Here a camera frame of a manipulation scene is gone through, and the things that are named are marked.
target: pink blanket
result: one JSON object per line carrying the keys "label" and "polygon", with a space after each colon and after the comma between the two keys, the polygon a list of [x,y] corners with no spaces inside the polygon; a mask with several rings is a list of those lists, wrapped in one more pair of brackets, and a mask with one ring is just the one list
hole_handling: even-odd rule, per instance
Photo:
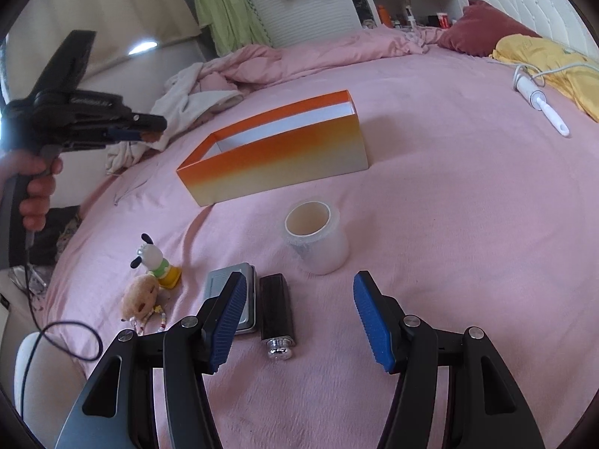
{"label": "pink blanket", "polygon": [[[163,292],[168,325],[200,307],[206,275],[239,262],[281,272],[298,346],[266,358],[260,335],[238,336],[206,376],[228,449],[374,448],[395,389],[375,363],[353,304],[367,269],[384,294],[438,329],[482,327],[514,374],[547,449],[555,449],[599,387],[599,127],[554,89],[564,139],[511,91],[509,68],[432,46],[427,55],[323,71],[249,95],[238,106],[107,185],[61,257],[47,316],[82,319],[106,344],[125,327],[119,301],[140,272],[140,234],[182,265]],[[276,106],[348,89],[371,167],[200,208],[175,174],[212,131]],[[338,271],[304,272],[281,237],[288,208],[321,196],[336,204],[351,254]],[[158,329],[153,318],[148,332]],[[93,340],[62,329],[91,354]],[[92,365],[85,366],[90,373]],[[170,447],[156,384],[161,447]],[[438,392],[431,448],[440,446]]]}
{"label": "pink blanket", "polygon": [[441,28],[434,27],[420,27],[414,33],[378,27],[285,49],[248,45],[223,58],[199,64],[194,92],[239,87],[249,93],[329,68],[384,57],[425,54],[428,44],[437,43],[442,33]]}

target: green clothing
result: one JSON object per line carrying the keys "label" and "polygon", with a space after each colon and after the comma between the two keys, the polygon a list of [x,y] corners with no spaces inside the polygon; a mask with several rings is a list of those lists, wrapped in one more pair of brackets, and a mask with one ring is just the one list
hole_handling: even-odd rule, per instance
{"label": "green clothing", "polygon": [[165,276],[167,274],[167,268],[170,266],[169,262],[167,261],[166,258],[162,259],[162,263],[160,264],[160,267],[158,267],[156,270],[152,270],[152,275],[154,275],[154,277],[156,278],[162,278],[163,276]]}
{"label": "green clothing", "polygon": [[200,24],[210,26],[218,55],[227,55],[250,43],[270,45],[248,0],[195,0]]}

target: red bottle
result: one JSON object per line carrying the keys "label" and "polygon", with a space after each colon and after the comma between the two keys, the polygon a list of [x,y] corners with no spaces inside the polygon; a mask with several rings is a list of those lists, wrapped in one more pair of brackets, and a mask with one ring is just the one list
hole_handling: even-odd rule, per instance
{"label": "red bottle", "polygon": [[378,17],[380,18],[381,23],[389,28],[393,28],[393,22],[391,21],[387,8],[380,4],[377,5],[376,10],[378,11]]}

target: yellow cloth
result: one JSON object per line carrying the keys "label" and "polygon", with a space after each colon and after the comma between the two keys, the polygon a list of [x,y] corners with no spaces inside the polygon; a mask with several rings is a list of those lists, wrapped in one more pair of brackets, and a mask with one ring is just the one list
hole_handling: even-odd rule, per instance
{"label": "yellow cloth", "polygon": [[[574,62],[587,62],[599,68],[599,62],[553,40],[524,35],[503,37],[497,43],[492,57],[510,64],[532,64],[541,71],[557,69]],[[588,67],[574,67],[548,74],[544,78],[599,122],[599,72]]]}

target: tape roll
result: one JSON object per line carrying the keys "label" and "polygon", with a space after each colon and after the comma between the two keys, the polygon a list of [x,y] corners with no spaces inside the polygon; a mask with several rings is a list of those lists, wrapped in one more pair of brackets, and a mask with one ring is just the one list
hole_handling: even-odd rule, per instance
{"label": "tape roll", "polygon": [[349,256],[339,210],[323,201],[302,202],[294,207],[285,218],[284,235],[304,268],[316,275],[334,272]]}

